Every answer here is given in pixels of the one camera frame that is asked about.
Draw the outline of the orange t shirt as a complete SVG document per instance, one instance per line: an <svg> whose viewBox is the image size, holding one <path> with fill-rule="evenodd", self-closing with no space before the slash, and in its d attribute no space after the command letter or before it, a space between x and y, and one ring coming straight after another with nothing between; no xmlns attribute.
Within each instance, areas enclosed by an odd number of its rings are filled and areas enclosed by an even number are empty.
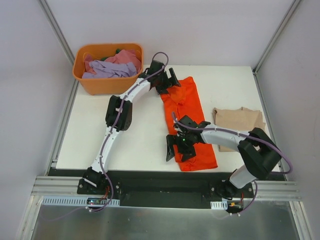
<svg viewBox="0 0 320 240"><path fill-rule="evenodd" d="M201 101L199 98L196 83L193 77L189 76L179 81L179 86L172 86L167 89L168 93L161 94L160 97L164 104L165 121L170 135L175 135L174 120L172 113L177 119L185 115L196 123L205 120ZM183 172L215 169L218 167L215 152L211 144L197 143L194 145L196 156L186 161L182 161L183 155L178 153L177 146L174 146L175 162Z"/></svg>

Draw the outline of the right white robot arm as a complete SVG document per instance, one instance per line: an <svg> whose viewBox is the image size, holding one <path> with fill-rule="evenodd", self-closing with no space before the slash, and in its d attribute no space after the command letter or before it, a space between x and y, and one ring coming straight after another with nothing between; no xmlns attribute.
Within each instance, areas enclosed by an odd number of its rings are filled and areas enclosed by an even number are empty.
<svg viewBox="0 0 320 240"><path fill-rule="evenodd" d="M167 161L176 154L182 156L182 162L196 157L197 144L224 146L241 155L243 165L215 187L216 194L222 198L237 197L248 183L265 180L283 157L261 128L255 127L248 132L235 131L208 121L196 123L187 115L177 119L173 114L172 118L177 133L166 136Z"/></svg>

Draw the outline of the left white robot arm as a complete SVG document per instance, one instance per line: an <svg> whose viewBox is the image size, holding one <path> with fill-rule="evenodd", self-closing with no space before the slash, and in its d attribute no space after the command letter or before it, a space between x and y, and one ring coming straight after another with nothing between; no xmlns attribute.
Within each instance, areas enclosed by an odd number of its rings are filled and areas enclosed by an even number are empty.
<svg viewBox="0 0 320 240"><path fill-rule="evenodd" d="M170 75L167 75L165 67L164 63L152 60L126 92L110 97L105 115L105 137L95 160L82 177L94 194L102 194L109 185L109 178L106 177L109 155L118 136L128 130L132 123L133 103L153 88L158 94L167 94L169 88L181 86L174 69L169 68Z"/></svg>

